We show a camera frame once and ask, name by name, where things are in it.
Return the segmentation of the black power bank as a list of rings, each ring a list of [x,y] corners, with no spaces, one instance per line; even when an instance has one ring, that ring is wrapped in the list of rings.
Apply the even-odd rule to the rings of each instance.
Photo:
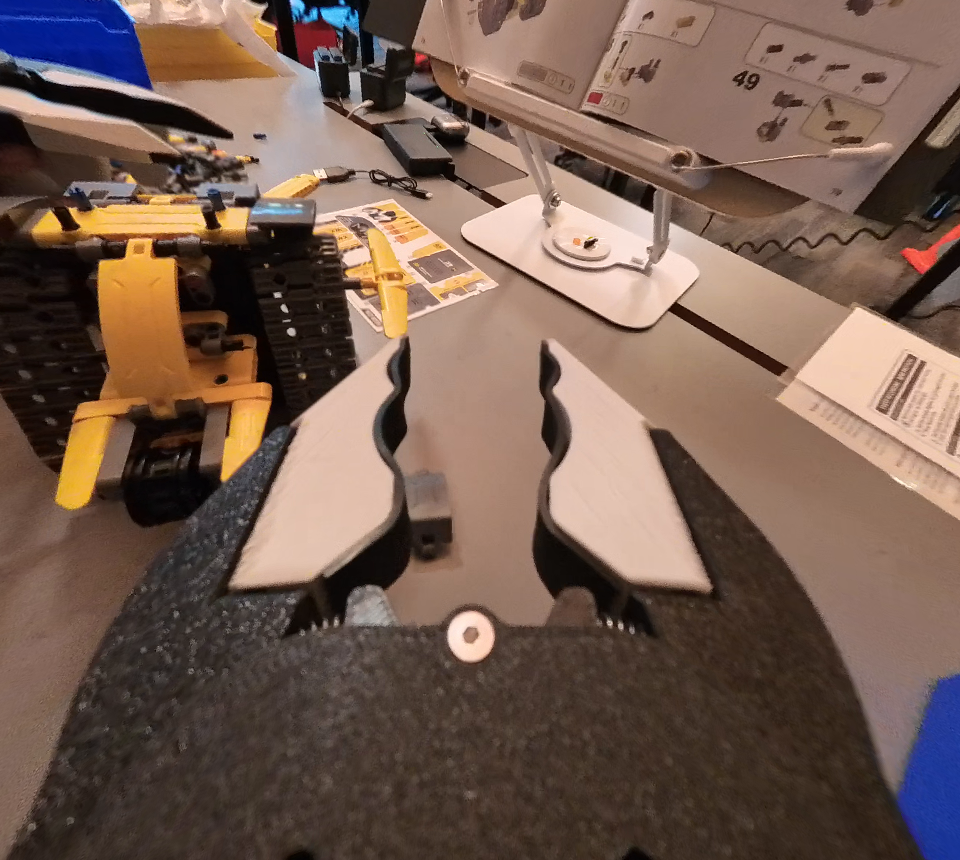
[[[384,122],[379,125],[379,135],[405,176],[415,180],[454,178],[452,155],[425,126]]]

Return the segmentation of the small grey curved panel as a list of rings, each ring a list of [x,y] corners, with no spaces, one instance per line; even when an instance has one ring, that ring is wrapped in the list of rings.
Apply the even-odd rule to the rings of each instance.
[[[404,475],[407,513],[413,555],[432,563],[450,552],[453,518],[447,477],[439,471],[420,470]]]

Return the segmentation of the yellow grey sticker sheet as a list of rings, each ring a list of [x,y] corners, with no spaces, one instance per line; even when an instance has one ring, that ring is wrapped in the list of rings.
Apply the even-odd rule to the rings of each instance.
[[[335,238],[345,277],[356,279],[374,274],[368,235],[379,231],[402,269],[409,321],[497,287],[394,198],[320,214],[314,230]]]

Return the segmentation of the blue object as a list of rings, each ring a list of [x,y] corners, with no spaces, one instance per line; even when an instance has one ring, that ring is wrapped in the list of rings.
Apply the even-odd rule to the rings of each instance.
[[[924,858],[959,858],[958,674],[931,689],[897,801]]]

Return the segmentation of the red floor object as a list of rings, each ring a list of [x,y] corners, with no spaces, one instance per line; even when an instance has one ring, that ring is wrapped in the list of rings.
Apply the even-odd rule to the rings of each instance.
[[[957,225],[930,246],[923,249],[907,247],[900,252],[900,256],[917,274],[925,275],[959,242],[959,234]]]

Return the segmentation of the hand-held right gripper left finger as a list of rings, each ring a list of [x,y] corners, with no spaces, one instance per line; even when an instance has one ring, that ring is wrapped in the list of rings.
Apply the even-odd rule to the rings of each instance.
[[[294,421],[229,591],[320,585],[342,606],[355,588],[402,576],[412,541],[396,454],[410,367],[409,338],[389,340]]]

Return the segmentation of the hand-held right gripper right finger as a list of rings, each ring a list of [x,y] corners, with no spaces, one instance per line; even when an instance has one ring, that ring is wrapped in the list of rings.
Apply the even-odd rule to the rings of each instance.
[[[711,605],[714,580],[646,416],[557,339],[541,344],[547,450],[533,555],[559,600],[585,590],[599,614],[645,614],[657,598]]]

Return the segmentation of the pile of small bricks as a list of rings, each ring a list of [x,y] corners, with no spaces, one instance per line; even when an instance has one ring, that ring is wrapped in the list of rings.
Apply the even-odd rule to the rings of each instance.
[[[150,163],[111,160],[112,182],[138,183],[149,191],[168,194],[193,194],[219,183],[244,184],[248,169],[260,159],[249,154],[231,153],[213,140],[193,133],[162,133],[161,138],[174,149],[174,156],[154,154]]]

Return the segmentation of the yellow long panel brick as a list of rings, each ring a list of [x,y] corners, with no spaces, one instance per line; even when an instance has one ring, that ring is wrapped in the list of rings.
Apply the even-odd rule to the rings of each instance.
[[[317,172],[301,173],[288,178],[263,191],[261,199],[264,200],[290,200],[306,199],[310,197],[321,185],[322,178]]]

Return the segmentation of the white book stand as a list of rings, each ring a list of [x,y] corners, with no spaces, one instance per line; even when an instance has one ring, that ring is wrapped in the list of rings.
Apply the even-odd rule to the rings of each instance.
[[[863,171],[885,163],[894,152],[890,143],[874,143],[839,146],[822,153],[710,163],[689,147],[669,144],[643,132],[631,133],[471,67],[455,64],[454,71],[468,100],[489,107],[508,122],[537,191],[537,196],[524,196],[486,218],[468,221],[461,230],[463,238],[542,286],[626,329],[654,326],[699,277],[692,261],[669,252],[670,222],[678,201],[689,200],[688,192],[707,186],[713,174],[814,159],[852,164]],[[642,237],[566,203],[550,175],[544,138],[622,171],[634,168],[651,173],[651,236]],[[568,246],[571,237],[591,236],[604,241],[599,255]]]

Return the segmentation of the printed paper sheet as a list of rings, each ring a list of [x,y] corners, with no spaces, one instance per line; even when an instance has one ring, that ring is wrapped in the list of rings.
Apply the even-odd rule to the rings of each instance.
[[[959,517],[959,360],[854,307],[777,402]]]

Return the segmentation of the black battery charger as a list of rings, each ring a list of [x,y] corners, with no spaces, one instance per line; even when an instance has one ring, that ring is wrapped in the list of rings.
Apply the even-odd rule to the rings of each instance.
[[[359,72],[362,104],[366,109],[389,111],[403,106],[406,82],[414,73],[416,53],[409,48],[388,48],[383,61]]]
[[[341,49],[318,47],[313,52],[313,61],[324,99],[339,102],[351,96],[351,66]]]

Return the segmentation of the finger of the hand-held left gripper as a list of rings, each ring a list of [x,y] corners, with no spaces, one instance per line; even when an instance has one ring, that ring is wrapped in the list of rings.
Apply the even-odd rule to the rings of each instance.
[[[30,140],[48,153],[144,163],[179,157],[174,146],[138,122],[18,89],[1,88],[1,110],[17,118]]]
[[[234,139],[234,133],[193,107],[153,89],[66,66],[3,59],[1,86],[40,101],[107,115],[175,133]]]

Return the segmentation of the yellow box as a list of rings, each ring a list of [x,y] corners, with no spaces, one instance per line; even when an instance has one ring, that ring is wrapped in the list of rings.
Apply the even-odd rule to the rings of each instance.
[[[251,51],[219,27],[173,24],[134,27],[150,83],[273,79],[289,71],[257,35]]]

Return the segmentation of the yellow black toy tracked vehicle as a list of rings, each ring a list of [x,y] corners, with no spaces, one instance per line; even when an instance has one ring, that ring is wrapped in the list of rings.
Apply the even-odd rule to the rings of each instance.
[[[372,277],[347,278],[309,196],[261,194],[78,183],[2,236],[2,398],[61,508],[188,518],[356,369],[348,291],[374,292],[385,335],[406,333],[378,230]]]

